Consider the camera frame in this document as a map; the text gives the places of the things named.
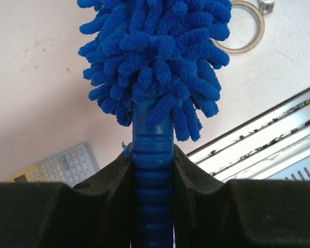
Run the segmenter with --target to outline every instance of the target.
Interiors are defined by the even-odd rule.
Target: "silver metal strip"
[[[189,154],[189,158],[225,181],[309,134],[310,89]]]
[[[292,163],[291,166],[273,174],[267,179],[283,179],[285,180],[307,180],[310,181],[310,155],[299,154],[298,157],[302,157],[298,162]]]
[[[303,160],[310,155],[310,127],[298,135],[294,135],[282,144],[274,145],[265,151],[261,157],[246,160],[230,170],[215,176],[218,180],[227,182],[231,179],[266,179],[290,165]]]

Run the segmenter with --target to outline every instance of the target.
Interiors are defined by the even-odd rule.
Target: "white table surface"
[[[131,141],[131,128],[88,100],[77,51],[91,37],[78,28],[94,16],[74,0],[0,0],[0,180],[82,141],[103,167]],[[260,45],[218,72],[220,113],[200,115],[202,138],[178,143],[185,153],[310,86],[310,0],[278,0],[265,19]]]

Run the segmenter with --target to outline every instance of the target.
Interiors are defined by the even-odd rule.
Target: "black foreground object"
[[[310,182],[224,184],[175,146],[176,248],[310,247]],[[132,165],[122,153],[77,184],[0,183],[0,248],[128,248]]]

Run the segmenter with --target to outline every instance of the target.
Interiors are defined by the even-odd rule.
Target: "blue plastic handle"
[[[156,102],[146,99],[133,111],[133,248],[173,247],[173,124],[168,114],[157,126],[145,125]]]

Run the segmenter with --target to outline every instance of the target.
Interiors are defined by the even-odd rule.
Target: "roll of tape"
[[[231,1],[231,3],[232,3],[233,8],[241,8],[243,10],[246,10],[254,17],[257,23],[256,34],[251,42],[249,42],[244,47],[238,48],[238,49],[227,48],[219,44],[218,41],[216,40],[212,40],[212,41],[218,48],[222,49],[226,53],[230,53],[230,54],[246,53],[250,51],[251,49],[253,49],[255,46],[257,46],[260,43],[261,39],[263,38],[264,33],[265,33],[265,21],[264,21],[263,15],[261,14],[261,12],[258,10],[258,8],[255,5],[249,2],[246,2],[246,1],[238,1],[238,0]]]

